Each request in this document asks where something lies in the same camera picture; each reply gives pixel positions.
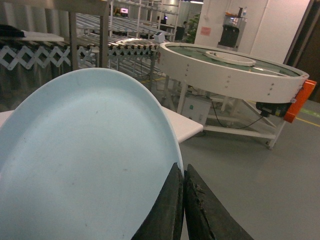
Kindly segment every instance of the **black cable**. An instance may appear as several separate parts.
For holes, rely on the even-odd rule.
[[[215,105],[214,105],[214,101],[213,101],[210,97],[208,97],[208,96],[206,96],[206,95],[201,95],[201,94],[193,95],[193,96],[195,96],[195,97],[205,97],[205,98],[210,99],[210,100],[211,100],[211,103],[212,103],[212,108],[213,108],[213,111],[214,111],[216,120],[217,120],[218,123],[221,125],[221,127],[223,127],[223,128],[227,128],[227,127],[228,127],[228,126],[224,126],[224,125],[219,121],[218,115],[217,115],[217,112],[216,112],[216,108],[215,108]],[[235,129],[235,130],[245,129],[245,128],[248,128],[248,127],[250,127],[251,125],[255,124],[256,122],[258,122],[258,121],[259,121],[260,119],[262,119],[262,118],[263,118],[263,116],[260,117],[259,119],[255,120],[254,122],[250,123],[249,125],[246,125],[246,126],[243,126],[243,127],[240,127],[240,128],[233,128],[233,127],[231,127],[231,128],[232,128],[232,129]]]

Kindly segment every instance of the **white countertop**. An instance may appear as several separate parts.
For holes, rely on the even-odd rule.
[[[179,143],[182,143],[183,141],[187,140],[188,138],[201,132],[204,129],[204,126],[189,118],[186,118],[185,116],[182,116],[165,107],[162,107],[162,109],[169,118]],[[3,125],[3,123],[11,115],[12,112],[13,111],[0,112],[0,127]]]

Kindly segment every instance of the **metal pole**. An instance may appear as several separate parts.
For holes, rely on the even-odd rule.
[[[75,12],[69,12],[69,37],[70,37],[70,54],[71,70],[79,69],[77,53],[77,19]]]
[[[100,52],[99,67],[108,68],[108,31],[109,31],[109,5],[108,1],[103,16],[100,17]]]

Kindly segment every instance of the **red sign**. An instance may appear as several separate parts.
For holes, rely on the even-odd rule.
[[[205,27],[205,26],[201,27],[201,32],[200,32],[201,35],[210,36],[210,33],[211,33],[210,27]]]

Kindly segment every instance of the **electrical box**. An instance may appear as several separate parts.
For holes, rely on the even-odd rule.
[[[163,32],[157,32],[155,35],[153,35],[153,38],[157,44],[161,44],[166,40],[165,34]]]
[[[188,96],[185,98],[182,115],[203,126],[206,124],[212,101],[201,96]]]

